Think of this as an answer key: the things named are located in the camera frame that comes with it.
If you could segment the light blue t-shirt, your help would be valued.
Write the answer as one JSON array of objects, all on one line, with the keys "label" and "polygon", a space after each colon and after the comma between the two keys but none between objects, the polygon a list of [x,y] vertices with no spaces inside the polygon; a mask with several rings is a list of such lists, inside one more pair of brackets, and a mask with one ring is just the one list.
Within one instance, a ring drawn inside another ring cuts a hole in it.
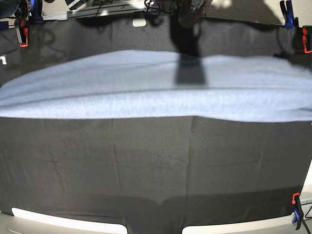
[{"label": "light blue t-shirt", "polygon": [[310,121],[312,73],[274,57],[195,58],[174,52],[117,51],[30,72],[3,84],[0,115]]}]

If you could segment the orange clamp top left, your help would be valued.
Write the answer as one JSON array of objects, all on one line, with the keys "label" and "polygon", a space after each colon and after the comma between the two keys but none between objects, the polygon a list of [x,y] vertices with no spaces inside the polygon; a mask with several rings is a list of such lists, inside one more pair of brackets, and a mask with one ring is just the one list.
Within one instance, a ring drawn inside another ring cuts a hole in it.
[{"label": "orange clamp top left", "polygon": [[17,38],[20,47],[27,47],[28,46],[28,26],[27,22],[24,19],[16,19],[14,22],[14,28],[17,33]]}]

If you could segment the blue clamp top left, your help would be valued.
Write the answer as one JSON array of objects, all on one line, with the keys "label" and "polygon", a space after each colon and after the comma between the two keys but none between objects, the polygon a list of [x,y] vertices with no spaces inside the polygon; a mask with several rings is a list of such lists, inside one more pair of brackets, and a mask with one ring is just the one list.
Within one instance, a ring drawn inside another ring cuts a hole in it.
[{"label": "blue clamp top left", "polygon": [[42,0],[28,1],[28,19],[31,24],[42,23]]}]

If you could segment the black table cloth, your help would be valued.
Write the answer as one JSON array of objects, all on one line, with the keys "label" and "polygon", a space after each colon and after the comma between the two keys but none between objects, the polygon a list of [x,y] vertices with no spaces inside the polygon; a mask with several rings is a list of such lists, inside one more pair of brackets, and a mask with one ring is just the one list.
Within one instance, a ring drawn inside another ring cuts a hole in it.
[{"label": "black table cloth", "polygon": [[[117,51],[184,57],[274,57],[312,71],[294,31],[174,17],[49,21],[18,47],[0,34],[0,86],[22,75]],[[241,122],[207,117],[37,119],[0,116],[0,209],[119,224],[131,234],[290,215],[312,160],[312,120]]]}]

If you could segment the blue clamp top right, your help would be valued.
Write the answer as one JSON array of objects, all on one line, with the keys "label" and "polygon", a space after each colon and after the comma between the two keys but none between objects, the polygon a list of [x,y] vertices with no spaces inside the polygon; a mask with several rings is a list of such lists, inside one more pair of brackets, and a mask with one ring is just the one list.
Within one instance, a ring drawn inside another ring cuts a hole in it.
[{"label": "blue clamp top right", "polygon": [[285,20],[284,27],[287,29],[296,30],[298,28],[298,18],[294,17],[292,1],[281,0],[279,4],[280,4],[282,15]]}]

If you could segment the orange clamp top right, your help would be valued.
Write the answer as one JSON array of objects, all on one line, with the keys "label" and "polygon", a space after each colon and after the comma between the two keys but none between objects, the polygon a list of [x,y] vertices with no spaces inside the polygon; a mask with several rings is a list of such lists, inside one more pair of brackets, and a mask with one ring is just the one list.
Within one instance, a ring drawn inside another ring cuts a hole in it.
[{"label": "orange clamp top right", "polygon": [[302,27],[302,41],[304,53],[309,54],[312,52],[312,27],[310,25],[304,25]]}]

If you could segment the orange blue clamp bottom right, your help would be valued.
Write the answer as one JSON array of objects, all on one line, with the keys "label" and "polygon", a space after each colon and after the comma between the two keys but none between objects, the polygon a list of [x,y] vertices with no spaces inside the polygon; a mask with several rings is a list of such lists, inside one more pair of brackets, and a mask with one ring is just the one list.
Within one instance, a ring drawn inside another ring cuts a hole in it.
[{"label": "orange blue clamp bottom right", "polygon": [[292,195],[292,205],[294,206],[294,209],[293,209],[294,218],[292,220],[292,224],[296,224],[296,228],[295,228],[296,231],[300,229],[302,221],[303,221],[303,216],[304,216],[299,196],[300,196],[300,193],[294,193]]}]

